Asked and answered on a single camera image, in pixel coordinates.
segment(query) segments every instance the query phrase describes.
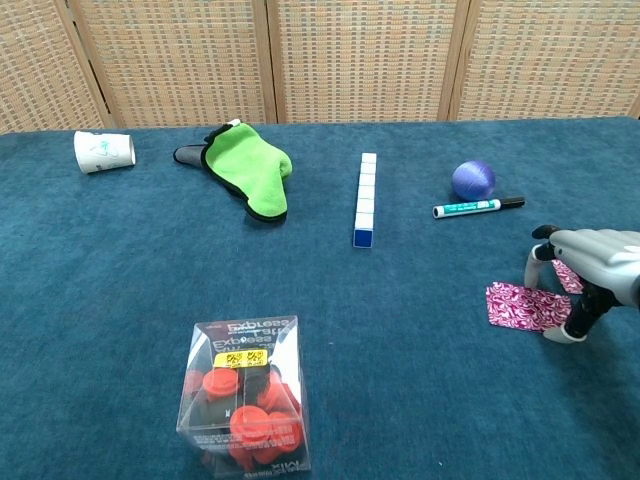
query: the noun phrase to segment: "teal marker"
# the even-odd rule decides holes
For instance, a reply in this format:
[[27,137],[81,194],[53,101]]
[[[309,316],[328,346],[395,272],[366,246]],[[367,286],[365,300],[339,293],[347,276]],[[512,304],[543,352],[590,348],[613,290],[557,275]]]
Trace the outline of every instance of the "teal marker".
[[434,218],[455,217],[456,215],[469,215],[472,213],[495,212],[507,208],[518,208],[524,205],[524,197],[512,197],[479,202],[453,203],[433,207]]

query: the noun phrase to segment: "marker cap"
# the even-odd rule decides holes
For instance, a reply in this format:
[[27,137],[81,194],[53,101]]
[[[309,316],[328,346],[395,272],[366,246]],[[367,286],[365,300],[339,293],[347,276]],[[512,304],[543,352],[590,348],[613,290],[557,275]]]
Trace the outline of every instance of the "marker cap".
[[524,205],[524,197],[509,197],[500,199],[500,210],[518,208]]

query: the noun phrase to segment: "woven panel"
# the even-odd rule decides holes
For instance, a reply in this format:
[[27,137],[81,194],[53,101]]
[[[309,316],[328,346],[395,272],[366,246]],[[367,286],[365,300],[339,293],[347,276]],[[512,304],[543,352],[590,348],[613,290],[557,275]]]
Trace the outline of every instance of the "woven panel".
[[0,4],[0,132],[102,127],[51,0]]
[[626,115],[638,32],[638,0],[482,1],[458,118]]
[[250,1],[76,3],[125,126],[265,120]]
[[455,4],[278,1],[286,121],[435,120]]

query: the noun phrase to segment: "pink patterned cloth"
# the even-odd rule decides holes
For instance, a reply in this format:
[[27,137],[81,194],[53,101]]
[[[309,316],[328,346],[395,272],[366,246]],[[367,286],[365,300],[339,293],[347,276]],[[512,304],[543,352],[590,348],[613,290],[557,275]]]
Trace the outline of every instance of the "pink patterned cloth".
[[571,299],[535,288],[493,282],[487,287],[487,308],[492,325],[542,332],[565,321],[571,312]]
[[573,270],[558,259],[552,260],[551,263],[553,263],[553,268],[555,269],[565,292],[575,294],[582,293],[582,283],[580,282],[578,275],[576,275]]

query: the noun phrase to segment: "purple ball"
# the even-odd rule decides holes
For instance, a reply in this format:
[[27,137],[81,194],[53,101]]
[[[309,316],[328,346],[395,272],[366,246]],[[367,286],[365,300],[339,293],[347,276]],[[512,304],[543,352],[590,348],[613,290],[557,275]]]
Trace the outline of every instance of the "purple ball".
[[471,160],[460,165],[451,179],[453,191],[463,200],[477,202],[486,200],[496,186],[496,176],[491,167],[480,160]]

